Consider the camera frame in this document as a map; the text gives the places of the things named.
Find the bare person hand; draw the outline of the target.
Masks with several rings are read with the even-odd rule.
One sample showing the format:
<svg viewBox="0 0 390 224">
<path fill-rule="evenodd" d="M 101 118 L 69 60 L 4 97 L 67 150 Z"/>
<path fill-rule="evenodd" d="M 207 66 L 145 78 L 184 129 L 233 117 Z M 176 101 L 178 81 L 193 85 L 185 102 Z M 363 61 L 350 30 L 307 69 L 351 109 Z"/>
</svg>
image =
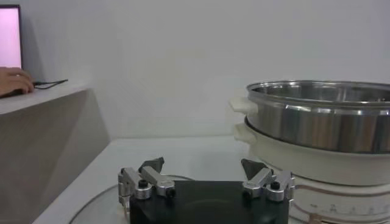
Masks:
<svg viewBox="0 0 390 224">
<path fill-rule="evenodd" d="M 30 74 L 21 68 L 1 67 L 1 97 L 14 91 L 21 91 L 23 94 L 34 92 Z"/>
</svg>

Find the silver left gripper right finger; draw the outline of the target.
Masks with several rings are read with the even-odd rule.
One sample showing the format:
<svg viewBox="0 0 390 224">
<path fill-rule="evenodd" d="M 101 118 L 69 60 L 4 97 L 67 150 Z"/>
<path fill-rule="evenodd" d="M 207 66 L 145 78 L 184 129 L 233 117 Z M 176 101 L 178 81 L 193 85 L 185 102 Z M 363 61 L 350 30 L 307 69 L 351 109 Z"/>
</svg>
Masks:
<svg viewBox="0 0 390 224">
<path fill-rule="evenodd" d="M 249 159 L 242 159 L 241 165 L 247 177 L 242 183 L 243 197 L 246 200 L 260 197 L 273 202 L 293 200 L 294 178 L 290 171 L 275 173 L 264 163 Z"/>
</svg>

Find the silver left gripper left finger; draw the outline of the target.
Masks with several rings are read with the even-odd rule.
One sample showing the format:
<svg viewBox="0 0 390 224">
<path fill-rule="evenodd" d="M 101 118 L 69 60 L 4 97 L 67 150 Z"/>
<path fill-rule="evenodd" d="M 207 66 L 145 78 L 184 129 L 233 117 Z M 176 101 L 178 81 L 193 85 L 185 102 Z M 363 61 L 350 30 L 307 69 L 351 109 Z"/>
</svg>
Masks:
<svg viewBox="0 0 390 224">
<path fill-rule="evenodd" d="M 153 190 L 158 196 L 174 198 L 176 185 L 172 178 L 160 172 L 165 161 L 163 157 L 147 160 L 136 170 L 122 168 L 118 173 L 118 200 L 126 219 L 130 219 L 131 202 L 152 198 Z"/>
</svg>

